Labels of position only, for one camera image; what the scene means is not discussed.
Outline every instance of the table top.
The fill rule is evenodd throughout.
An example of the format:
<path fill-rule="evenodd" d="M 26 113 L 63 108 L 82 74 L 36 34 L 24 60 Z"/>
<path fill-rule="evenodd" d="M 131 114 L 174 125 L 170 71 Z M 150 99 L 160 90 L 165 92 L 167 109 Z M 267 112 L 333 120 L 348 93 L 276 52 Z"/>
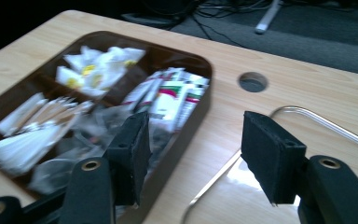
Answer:
<path fill-rule="evenodd" d="M 101 30 L 194 53 L 213 66 L 212 107 L 145 223 L 180 223 L 190 201 L 241 147 L 243 112 L 246 110 L 269 115 L 281 106 L 301 106 L 358 134 L 358 74 L 75 10 L 64 11 L 0 50 L 0 94 L 82 35 Z M 240 87 L 240 76 L 250 72 L 261 74 L 268 80 L 264 91 L 249 92 Z M 336 157 L 358 175 L 358 147 L 339 138 L 336 141 L 326 139 L 329 133 L 323 129 L 316 131 L 319 137 L 315 138 L 310 137 L 309 130 L 296 127 L 300 124 L 290 125 L 297 128 L 294 135 L 308 146 L 307 156 Z M 2 195 L 19 197 L 22 205 L 34 200 L 0 175 Z M 201 205 L 206 211 L 220 206 L 218 209 L 227 217 L 233 217 L 240 209 L 237 203 L 211 203 Z M 285 223 L 299 222 L 296 214 L 287 214 L 293 211 L 271 210 L 267 198 L 251 204 L 261 211 L 262 216 L 249 210 L 241 212 L 243 220 L 249 218 L 254 223 L 269 217 L 272 222 L 282 223 L 278 222 L 280 219 L 274 219 L 277 216 Z M 213 216 L 204 216 L 204 219 L 205 223 L 218 223 Z"/>

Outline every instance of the gray carpet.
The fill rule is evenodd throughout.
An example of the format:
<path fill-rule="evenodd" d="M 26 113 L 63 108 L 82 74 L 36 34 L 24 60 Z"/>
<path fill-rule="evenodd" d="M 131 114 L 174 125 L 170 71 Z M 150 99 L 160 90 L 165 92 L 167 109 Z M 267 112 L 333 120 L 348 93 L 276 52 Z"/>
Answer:
<path fill-rule="evenodd" d="M 209 0 L 200 6 L 225 2 Z M 255 27 L 266 11 L 206 18 L 197 9 L 194 17 L 186 17 L 170 30 L 358 73 L 358 7 L 284 4 L 268 30 L 258 35 Z"/>

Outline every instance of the wooden table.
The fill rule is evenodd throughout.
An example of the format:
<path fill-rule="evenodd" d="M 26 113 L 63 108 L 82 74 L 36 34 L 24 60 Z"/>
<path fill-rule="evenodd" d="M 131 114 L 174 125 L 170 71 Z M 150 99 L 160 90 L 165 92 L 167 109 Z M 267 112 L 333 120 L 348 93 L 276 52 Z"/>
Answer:
<path fill-rule="evenodd" d="M 358 74 L 74 10 L 57 15 L 0 50 L 0 94 L 82 35 L 101 30 L 198 54 L 213 66 L 212 107 L 145 223 L 180 223 L 189 202 L 240 148 L 246 110 L 269 115 L 280 106 L 302 106 L 358 134 Z M 248 92 L 240 87 L 239 77 L 249 72 L 267 78 L 268 86 L 264 91 Z M 358 175 L 357 146 L 349 145 L 347 140 L 330 135 L 322 128 L 311 131 L 311 124 L 302 128 L 304 125 L 300 122 L 288 118 L 291 117 L 282 120 L 288 120 L 287 126 L 296 130 L 292 134 L 308 146 L 307 156 L 336 157 Z M 220 190 L 222 194 L 235 196 L 229 195 L 229 188 L 230 185 Z M 267 198 L 246 200 L 246 193 L 242 192 L 237 201 L 250 204 L 258 212 L 240 210 L 238 202 L 213 201 L 212 194 L 206 195 L 210 203 L 200 204 L 201 208 L 195 212 L 209 218 L 205 223 L 220 223 L 220 219 L 213 217 L 216 214 L 211 214 L 215 209 L 227 220 L 241 211 L 242 220 L 233 221 L 236 223 L 247 220 L 249 223 L 299 222 L 293 212 L 295 208 L 287 211 L 281 207 L 272 208 Z M 1 195 L 17 196 L 22 205 L 33 201 L 25 191 L 0 175 Z"/>

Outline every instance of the brown tray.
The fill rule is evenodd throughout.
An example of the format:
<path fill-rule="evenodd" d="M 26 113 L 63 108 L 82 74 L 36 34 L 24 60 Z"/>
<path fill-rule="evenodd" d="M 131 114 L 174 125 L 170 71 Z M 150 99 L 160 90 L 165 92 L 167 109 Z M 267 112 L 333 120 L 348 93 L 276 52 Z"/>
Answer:
<path fill-rule="evenodd" d="M 64 65 L 70 67 L 63 59 L 63 56 L 66 54 L 80 54 L 80 48 L 82 46 L 88 46 L 90 49 L 98 49 L 103 52 L 107 52 L 110 47 L 114 46 L 143 49 L 145 56 L 136 65 L 132 66 L 122 79 L 111 87 L 107 94 L 100 98 L 92 98 L 55 81 L 58 66 Z M 205 59 L 188 52 L 166 48 L 124 35 L 106 31 L 90 33 L 78 38 L 78 40 L 40 66 L 28 77 L 19 81 L 11 89 L 0 95 L 0 120 L 38 92 L 43 92 L 45 97 L 50 100 L 56 99 L 59 96 L 70 96 L 76 98 L 78 102 L 91 100 L 96 104 L 104 104 L 107 106 L 119 105 L 124 97 L 148 76 L 160 69 L 168 67 L 184 67 L 187 72 L 207 77 L 210 79 L 210 83 L 182 131 L 173 136 L 163 150 L 157 167 L 146 179 L 141 196 L 141 206 L 137 209 L 127 208 L 124 214 L 118 218 L 118 222 L 141 223 L 210 108 L 213 69 Z M 51 159 L 53 156 L 54 155 L 48 154 L 39 163 Z M 12 178 L 12 180 L 27 190 L 26 186 L 30 182 L 30 176 L 31 175 L 28 174 Z M 29 193 L 36 199 L 40 197 L 40 195 L 32 191 Z"/>

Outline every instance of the metal wire handle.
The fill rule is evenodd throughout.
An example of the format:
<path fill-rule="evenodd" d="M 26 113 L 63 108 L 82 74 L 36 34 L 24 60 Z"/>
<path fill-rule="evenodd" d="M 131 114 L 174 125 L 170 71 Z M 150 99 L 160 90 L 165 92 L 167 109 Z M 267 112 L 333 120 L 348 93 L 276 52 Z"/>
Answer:
<path fill-rule="evenodd" d="M 279 107 L 278 109 L 274 110 L 269 116 L 271 118 L 273 118 L 279 112 L 294 112 L 297 114 L 304 115 L 305 117 L 312 119 L 319 124 L 322 124 L 324 127 L 328 128 L 336 133 L 339 133 L 340 135 L 344 136 L 345 138 L 348 138 L 358 144 L 358 135 L 357 134 L 352 133 L 352 132 L 336 125 L 332 121 L 325 119 L 322 116 L 320 116 L 306 108 L 303 108 L 300 106 L 295 106 L 295 105 L 286 105 L 286 106 L 282 106 L 282 107 Z"/>

